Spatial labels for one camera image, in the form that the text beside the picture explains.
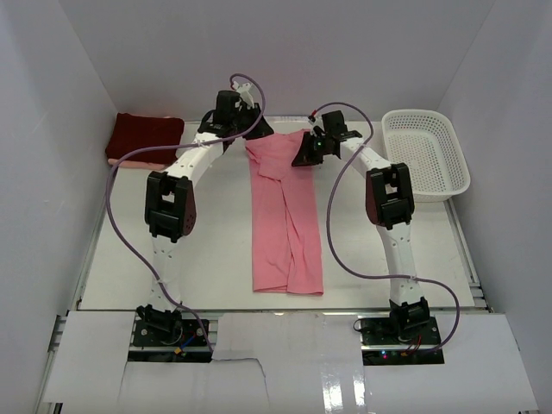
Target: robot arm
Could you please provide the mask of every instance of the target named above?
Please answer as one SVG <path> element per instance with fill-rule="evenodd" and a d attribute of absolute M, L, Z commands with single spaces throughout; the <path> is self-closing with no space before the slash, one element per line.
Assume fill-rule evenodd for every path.
<path fill-rule="evenodd" d="M 313 129 L 304 133 L 294 166 L 321 164 L 325 155 L 347 162 L 364 143 L 358 132 L 348 131 L 341 111 L 310 121 Z M 369 147 L 358 153 L 351 166 L 366 180 L 366 212 L 384 245 L 389 274 L 415 278 L 411 248 L 414 197 L 408 167 L 390 163 Z M 391 279 L 390 306 L 399 336 L 407 336 L 430 319 L 429 306 L 415 279 Z"/>
<path fill-rule="evenodd" d="M 253 101 L 251 84 L 234 84 L 234 91 L 219 91 L 216 108 L 202 120 L 193 142 L 164 172 L 152 172 L 147 178 L 145 219 L 152 235 L 153 266 L 170 297 L 180 301 L 177 278 L 180 269 L 179 249 L 196 222 L 194 188 L 210 165 L 228 149 L 231 141 L 202 145 L 203 142 L 239 135 L 253 125 L 260 107 Z M 264 117 L 243 138 L 257 139 L 274 131 Z M 149 303 L 157 310 L 173 311 L 160 284 L 154 279 Z"/>

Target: red cloth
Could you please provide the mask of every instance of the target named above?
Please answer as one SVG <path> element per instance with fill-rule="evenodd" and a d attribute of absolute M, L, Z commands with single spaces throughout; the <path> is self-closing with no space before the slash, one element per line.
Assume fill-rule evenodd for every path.
<path fill-rule="evenodd" d="M 121 159 L 138 148 L 177 145 L 184 132 L 184 121 L 178 118 L 149 118 L 117 114 L 110 143 L 105 148 L 107 158 Z M 176 150 L 149 151 L 134 155 L 132 161 L 170 165 L 176 161 Z"/>

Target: white table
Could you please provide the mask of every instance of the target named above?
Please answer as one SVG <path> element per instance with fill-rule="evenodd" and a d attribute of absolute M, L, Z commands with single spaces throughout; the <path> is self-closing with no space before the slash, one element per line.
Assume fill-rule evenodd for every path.
<path fill-rule="evenodd" d="M 130 327 L 127 325 L 126 330 L 116 328 L 124 327 L 117 321 L 122 316 L 114 315 L 115 312 L 93 312 L 97 314 L 90 318 L 88 313 L 72 312 L 73 323 L 68 320 L 63 324 L 62 341 L 54 363 L 55 366 L 59 362 L 60 366 L 50 374 L 48 382 L 53 384 L 48 384 L 50 395 L 45 393 L 44 396 L 44 400 L 65 401 L 63 414 L 149 414 L 179 410 L 186 413 L 269 412 L 267 389 L 257 360 L 210 364 L 127 362 L 128 346 L 125 347 L 120 339 L 126 335 L 128 340 Z M 442 332 L 448 332 L 454 316 L 437 314 L 436 318 Z M 105 327 L 110 335 L 98 346 L 94 338 L 104 335 Z M 287 337 L 291 346 L 297 347 L 300 338 Z M 281 355 L 280 344 L 270 349 L 275 355 Z M 343 348 L 342 358 L 328 359 L 329 366 L 347 361 L 350 352 L 352 349 Z M 505 315 L 462 315 L 456 335 L 444 347 L 443 353 L 443 365 L 364 367 L 368 411 L 503 414 L 538 409 Z M 82 377 L 83 373 L 86 380 L 74 379 Z M 338 373 L 332 380 L 336 378 L 339 379 Z M 322 395 L 322 387 L 328 383 L 325 380 L 306 381 L 302 390 L 306 395 L 320 390 Z M 336 395 L 341 398 L 340 383 L 336 384 Z M 51 391 L 56 385 L 58 392 L 54 396 Z M 302 401 L 297 394 L 290 395 L 293 397 L 296 404 Z M 113 400 L 116 402 L 111 407 L 106 406 Z"/>
<path fill-rule="evenodd" d="M 277 132 L 309 128 L 306 122 L 272 122 Z M 382 154 L 381 128 L 375 123 L 372 147 Z M 187 123 L 183 141 L 198 125 Z M 350 122 L 366 136 L 364 122 Z M 196 188 L 198 221 L 178 253 L 182 301 L 197 310 L 375 309 L 389 306 L 389 282 L 365 281 L 344 272 L 334 261 L 325 235 L 325 211 L 331 186 L 342 167 L 335 157 L 316 166 L 317 209 L 323 245 L 324 295 L 253 293 L 251 272 L 251 189 L 244 141 L 236 141 L 216 161 Z M 150 260 L 152 243 L 144 223 L 148 171 L 121 170 L 112 195 L 113 211 L 125 236 Z M 347 171 L 336 194 L 332 229 L 336 248 L 353 269 L 387 274 L 380 236 L 364 210 L 364 179 Z M 449 285 L 461 306 L 474 306 L 468 269 L 444 203 L 417 204 L 412 221 L 412 248 L 418 275 Z M 91 262 L 82 310 L 130 310 L 147 303 L 152 276 L 116 237 L 107 217 Z M 442 288 L 423 285 L 430 306 L 454 302 Z"/>

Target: black bracket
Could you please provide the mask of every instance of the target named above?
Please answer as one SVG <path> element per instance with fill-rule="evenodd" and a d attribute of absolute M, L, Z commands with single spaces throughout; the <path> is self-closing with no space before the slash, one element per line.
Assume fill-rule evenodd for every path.
<path fill-rule="evenodd" d="M 404 330 L 399 332 L 397 323 L 391 317 L 363 317 L 358 323 L 355 322 L 354 329 L 362 334 L 362 344 L 372 347 L 405 344 L 417 338 L 418 335 L 421 336 L 420 345 L 436 346 L 441 343 L 439 327 L 434 317 L 430 317 L 427 323 L 419 325 L 416 333 L 409 331 L 411 335 L 406 336 Z"/>
<path fill-rule="evenodd" d="M 174 194 L 174 200 L 164 199 Z M 167 172 L 151 172 L 147 177 L 146 224 L 153 237 L 163 235 L 171 242 L 189 235 L 196 224 L 196 201 L 192 182 L 187 177 L 177 179 Z"/>
<path fill-rule="evenodd" d="M 403 340 L 410 340 L 419 335 L 430 320 L 430 307 L 425 298 L 420 298 L 415 304 L 407 304 L 404 302 L 401 305 L 389 301 L 391 312 L 389 319 L 393 328 L 398 332 Z"/>
<path fill-rule="evenodd" d="M 237 135 L 239 131 L 245 131 L 251 127 L 259 114 L 260 106 L 258 103 L 254 105 L 254 108 L 249 108 L 242 101 L 238 92 L 219 91 L 216 96 L 216 108 L 204 115 L 198 133 L 210 132 L 219 138 Z M 274 130 L 268 125 L 265 117 L 262 117 L 255 128 L 244 135 L 243 138 L 255 140 L 272 134 L 274 134 Z M 228 149 L 231 143 L 231 141 L 223 143 L 224 151 Z"/>
<path fill-rule="evenodd" d="M 196 319 L 183 319 L 178 310 L 170 312 L 155 310 L 151 304 L 139 306 L 136 313 L 141 320 L 136 321 L 133 345 L 136 347 L 151 348 L 166 345 L 182 345 L 188 342 L 190 347 L 204 347 L 207 345 L 205 334 L 209 334 L 209 320 L 202 319 L 206 329 L 203 332 Z"/>
<path fill-rule="evenodd" d="M 378 226 L 392 229 L 394 224 L 410 223 L 414 212 L 411 175 L 404 163 L 366 173 L 366 213 Z"/>
<path fill-rule="evenodd" d="M 340 145 L 349 138 L 362 135 L 358 131 L 349 131 L 340 110 L 322 115 L 323 129 L 316 126 L 311 132 L 303 134 L 301 147 L 292 161 L 292 166 L 316 166 L 323 163 L 324 155 L 337 155 L 341 158 Z"/>

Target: garment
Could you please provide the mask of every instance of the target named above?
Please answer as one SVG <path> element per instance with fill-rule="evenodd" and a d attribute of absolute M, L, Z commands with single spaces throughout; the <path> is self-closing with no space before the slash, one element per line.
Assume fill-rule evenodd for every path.
<path fill-rule="evenodd" d="M 113 134 L 105 148 L 107 158 L 121 159 L 138 148 L 178 145 L 184 132 L 184 121 L 179 118 L 151 118 L 117 114 Z M 133 155 L 129 161 L 171 165 L 176 161 L 176 149 L 147 151 Z"/>
<path fill-rule="evenodd" d="M 323 294 L 312 169 L 292 167 L 303 130 L 247 141 L 253 202 L 253 290 Z"/>

